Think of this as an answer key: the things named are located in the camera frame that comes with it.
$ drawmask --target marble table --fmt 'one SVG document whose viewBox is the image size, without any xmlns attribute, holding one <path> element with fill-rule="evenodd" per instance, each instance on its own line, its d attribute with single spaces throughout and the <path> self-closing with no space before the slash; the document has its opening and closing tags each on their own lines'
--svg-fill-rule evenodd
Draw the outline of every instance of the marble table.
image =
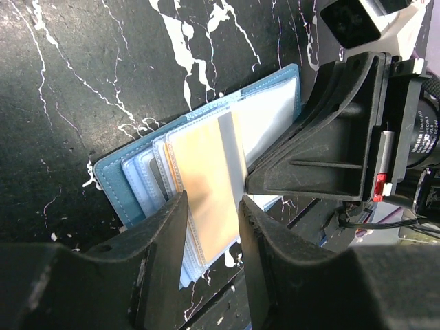
<svg viewBox="0 0 440 330">
<path fill-rule="evenodd" d="M 306 101 L 319 65 L 344 53 L 319 15 L 328 2 L 0 0 L 0 241 L 87 251 L 122 226 L 96 160 L 289 63 Z M 283 223 L 299 211 L 288 197 L 272 208 Z M 176 328 L 242 267 L 235 245 L 183 289 Z"/>
</svg>

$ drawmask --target grey stripe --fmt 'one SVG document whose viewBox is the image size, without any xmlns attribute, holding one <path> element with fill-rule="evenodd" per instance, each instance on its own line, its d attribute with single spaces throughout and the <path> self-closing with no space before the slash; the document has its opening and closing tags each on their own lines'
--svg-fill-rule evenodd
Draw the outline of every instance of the grey stripe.
<svg viewBox="0 0 440 330">
<path fill-rule="evenodd" d="M 240 152 L 234 130 L 232 113 L 228 112 L 218 119 L 223 150 L 228 164 L 229 178 L 231 180 L 232 195 L 234 196 L 236 209 L 239 209 L 240 200 L 245 192 L 243 173 L 240 163 Z"/>
</svg>

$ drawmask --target tabletop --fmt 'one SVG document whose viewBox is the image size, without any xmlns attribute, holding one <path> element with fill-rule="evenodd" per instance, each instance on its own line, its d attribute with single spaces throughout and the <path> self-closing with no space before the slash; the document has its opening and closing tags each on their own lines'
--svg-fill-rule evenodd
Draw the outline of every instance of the tabletop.
<svg viewBox="0 0 440 330">
<path fill-rule="evenodd" d="M 0 241 L 85 252 L 122 226 L 97 160 L 290 63 L 306 101 L 319 65 L 344 53 L 319 15 L 328 2 L 0 0 Z M 296 206 L 272 213 L 287 223 Z M 235 245 L 182 290 L 176 327 L 241 268 Z"/>
</svg>

